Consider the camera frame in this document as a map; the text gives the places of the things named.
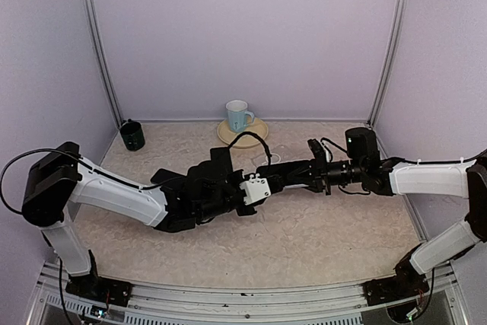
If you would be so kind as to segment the black smartphone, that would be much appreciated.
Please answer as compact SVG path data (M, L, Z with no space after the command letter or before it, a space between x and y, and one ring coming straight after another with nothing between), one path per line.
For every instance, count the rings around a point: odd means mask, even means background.
M313 182L309 160L288 161L284 163L260 166L256 172L260 177L277 176L283 186L310 186Z

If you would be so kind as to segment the lilac phone case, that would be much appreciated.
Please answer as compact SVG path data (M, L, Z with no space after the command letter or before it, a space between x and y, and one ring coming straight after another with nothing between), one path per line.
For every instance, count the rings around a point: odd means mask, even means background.
M283 186L283 190L292 190L292 189L306 189L308 188L308 185L307 184L303 184L303 183L300 183L300 184L292 184L292 185L285 185Z

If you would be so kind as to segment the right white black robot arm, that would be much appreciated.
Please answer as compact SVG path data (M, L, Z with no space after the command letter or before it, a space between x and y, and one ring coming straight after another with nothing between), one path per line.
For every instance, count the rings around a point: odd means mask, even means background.
M436 265L462 255L486 241L486 153L457 161L408 161L382 159L373 130L356 127L345 131L347 160L329 162L324 147L308 142L313 158L266 167L280 186L304 184L316 193L330 193L332 186L360 183L365 193L378 196L430 194L467 199L466 217L443 233L417 246L396 265L390 292L406 297L419 284L419 276Z

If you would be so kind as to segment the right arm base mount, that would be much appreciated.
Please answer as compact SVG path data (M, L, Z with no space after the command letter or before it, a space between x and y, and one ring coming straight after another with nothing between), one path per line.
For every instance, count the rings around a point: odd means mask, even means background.
M368 306L411 298L430 290L426 275L419 274L410 263L397 264L394 276L366 281L362 288Z

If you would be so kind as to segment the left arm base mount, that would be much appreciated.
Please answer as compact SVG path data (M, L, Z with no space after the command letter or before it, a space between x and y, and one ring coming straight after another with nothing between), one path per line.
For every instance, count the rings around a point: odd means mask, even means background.
M132 294L132 283L99 276L69 276L67 293L108 305L127 307Z

